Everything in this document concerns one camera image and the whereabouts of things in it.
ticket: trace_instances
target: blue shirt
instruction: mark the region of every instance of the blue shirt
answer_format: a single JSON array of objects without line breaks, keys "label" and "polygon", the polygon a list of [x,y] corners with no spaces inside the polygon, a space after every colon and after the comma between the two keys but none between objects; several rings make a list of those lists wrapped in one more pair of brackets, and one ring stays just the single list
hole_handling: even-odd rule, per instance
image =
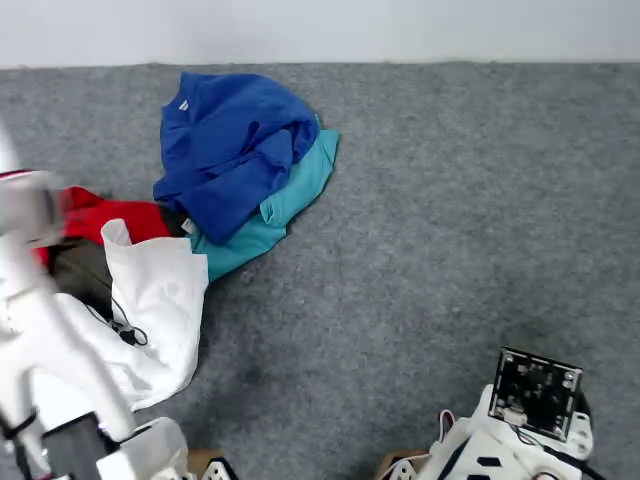
[{"label": "blue shirt", "polygon": [[166,173],[154,198],[186,211],[215,244],[286,185],[319,131],[300,98],[259,75],[184,72],[162,116]]}]

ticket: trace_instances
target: red cloth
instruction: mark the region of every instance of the red cloth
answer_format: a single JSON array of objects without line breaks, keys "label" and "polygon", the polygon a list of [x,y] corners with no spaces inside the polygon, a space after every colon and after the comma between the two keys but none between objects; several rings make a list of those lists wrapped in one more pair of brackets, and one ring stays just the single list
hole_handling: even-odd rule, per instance
[{"label": "red cloth", "polygon": [[[84,237],[102,245],[100,229],[114,218],[124,220],[131,243],[171,236],[155,203],[105,200],[82,187],[68,188],[64,196],[65,237]],[[36,254],[48,265],[46,248],[37,249]]]}]

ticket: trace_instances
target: clothing label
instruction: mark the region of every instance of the clothing label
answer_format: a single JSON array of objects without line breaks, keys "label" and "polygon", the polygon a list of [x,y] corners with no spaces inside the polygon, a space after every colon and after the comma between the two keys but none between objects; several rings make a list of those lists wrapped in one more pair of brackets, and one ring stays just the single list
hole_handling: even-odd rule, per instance
[{"label": "clothing label", "polygon": [[190,235],[196,231],[196,224],[193,223],[190,218],[187,218],[184,222],[182,222],[181,227]]}]

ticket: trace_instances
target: circuit board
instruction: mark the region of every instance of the circuit board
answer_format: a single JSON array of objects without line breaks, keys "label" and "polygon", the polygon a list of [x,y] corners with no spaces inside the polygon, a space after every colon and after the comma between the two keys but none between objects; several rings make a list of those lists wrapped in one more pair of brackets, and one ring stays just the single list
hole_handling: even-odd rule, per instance
[{"label": "circuit board", "polygon": [[565,441],[581,378],[579,367],[504,347],[489,416]]}]

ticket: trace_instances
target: teal shirt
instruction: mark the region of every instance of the teal shirt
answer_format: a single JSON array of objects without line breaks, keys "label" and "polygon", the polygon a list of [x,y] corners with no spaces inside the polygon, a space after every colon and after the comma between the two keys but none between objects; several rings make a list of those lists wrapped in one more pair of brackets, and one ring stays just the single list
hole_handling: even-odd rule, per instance
[{"label": "teal shirt", "polygon": [[193,253],[207,255],[209,281],[268,252],[287,235],[289,221],[322,193],[333,171],[339,138],[338,132],[321,130],[307,154],[291,167],[287,184],[266,198],[260,213],[227,243],[214,245],[199,230],[189,235]]}]

